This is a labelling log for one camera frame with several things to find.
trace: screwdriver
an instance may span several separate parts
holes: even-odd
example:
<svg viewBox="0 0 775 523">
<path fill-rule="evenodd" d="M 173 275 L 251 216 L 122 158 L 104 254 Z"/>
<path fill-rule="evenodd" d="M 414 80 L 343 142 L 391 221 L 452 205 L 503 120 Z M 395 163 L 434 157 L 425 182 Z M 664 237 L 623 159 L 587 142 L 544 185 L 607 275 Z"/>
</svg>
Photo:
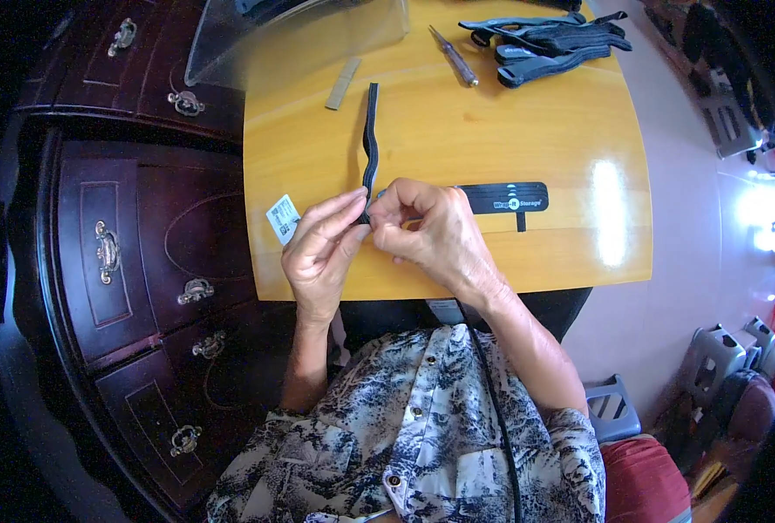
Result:
<svg viewBox="0 0 775 523">
<path fill-rule="evenodd" d="M 455 51 L 455 46 L 450 44 L 447 39 L 443 38 L 443 35 L 438 33 L 434 26 L 430 25 L 428 28 L 431 29 L 431 33 L 437 37 L 437 40 L 440 43 L 440 47 L 443 48 L 443 52 L 449 58 L 449 62 L 451 62 L 451 64 L 457 69 L 457 72 L 460 73 L 460 77 L 463 78 L 463 81 L 466 82 L 466 85 L 469 87 L 476 86 L 478 84 L 478 77 L 475 76 L 475 73 L 472 72 L 472 69 L 469 68 L 469 65 L 466 64 L 466 61 L 463 59 L 463 57 L 460 56 L 457 51 Z"/>
</svg>

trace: dark wood dresser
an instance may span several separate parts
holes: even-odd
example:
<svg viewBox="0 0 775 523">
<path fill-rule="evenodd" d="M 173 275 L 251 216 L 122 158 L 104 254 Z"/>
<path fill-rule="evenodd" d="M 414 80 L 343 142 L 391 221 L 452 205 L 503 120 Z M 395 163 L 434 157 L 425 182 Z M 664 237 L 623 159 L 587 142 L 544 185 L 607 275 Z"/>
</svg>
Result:
<svg viewBox="0 0 775 523">
<path fill-rule="evenodd" d="M 66 17 L 15 109 L 7 212 L 14 316 L 85 413 L 93 434 L 72 437 L 99 440 L 172 520 L 204 518 L 277 403 L 295 318 L 256 299 L 244 95 L 183 82 L 203 8 L 96 1 Z"/>
</svg>

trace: hand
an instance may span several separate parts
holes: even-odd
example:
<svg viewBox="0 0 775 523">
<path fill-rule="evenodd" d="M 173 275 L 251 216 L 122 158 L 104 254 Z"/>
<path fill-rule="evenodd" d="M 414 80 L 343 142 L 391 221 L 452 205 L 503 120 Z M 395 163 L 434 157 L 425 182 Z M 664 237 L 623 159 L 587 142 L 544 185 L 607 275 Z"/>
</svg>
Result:
<svg viewBox="0 0 775 523">
<path fill-rule="evenodd" d="M 281 264 L 297 300 L 303 326 L 329 327 L 340 302 L 352 258 L 369 225 L 355 225 L 364 210 L 367 189 L 360 187 L 309 207 L 283 247 Z"/>
<path fill-rule="evenodd" d="M 419 265 L 460 301 L 481 310 L 490 299 L 511 293 L 461 189 L 398 178 L 367 212 L 376 247 L 397 263 Z M 414 215 L 423 221 L 403 229 Z"/>
</svg>

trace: person's right hand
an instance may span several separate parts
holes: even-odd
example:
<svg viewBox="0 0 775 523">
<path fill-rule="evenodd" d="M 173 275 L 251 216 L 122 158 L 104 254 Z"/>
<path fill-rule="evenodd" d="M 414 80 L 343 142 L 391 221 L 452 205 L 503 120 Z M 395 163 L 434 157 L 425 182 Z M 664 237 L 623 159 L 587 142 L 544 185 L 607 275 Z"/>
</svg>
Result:
<svg viewBox="0 0 775 523">
<path fill-rule="evenodd" d="M 460 301 L 480 310 L 510 290 L 461 189 L 397 178 L 367 213 L 376 247 L 414 262 Z M 403 229 L 412 216 L 423 220 Z"/>
</svg>

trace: red cushion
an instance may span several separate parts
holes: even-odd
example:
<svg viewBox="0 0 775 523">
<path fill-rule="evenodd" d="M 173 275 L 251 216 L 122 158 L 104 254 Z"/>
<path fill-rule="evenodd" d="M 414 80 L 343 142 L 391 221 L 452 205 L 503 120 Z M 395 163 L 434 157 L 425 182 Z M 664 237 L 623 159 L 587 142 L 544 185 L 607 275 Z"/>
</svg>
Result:
<svg viewBox="0 0 775 523">
<path fill-rule="evenodd" d="M 669 523 L 690 507 L 690 489 L 654 438 L 603 446 L 607 523 Z"/>
</svg>

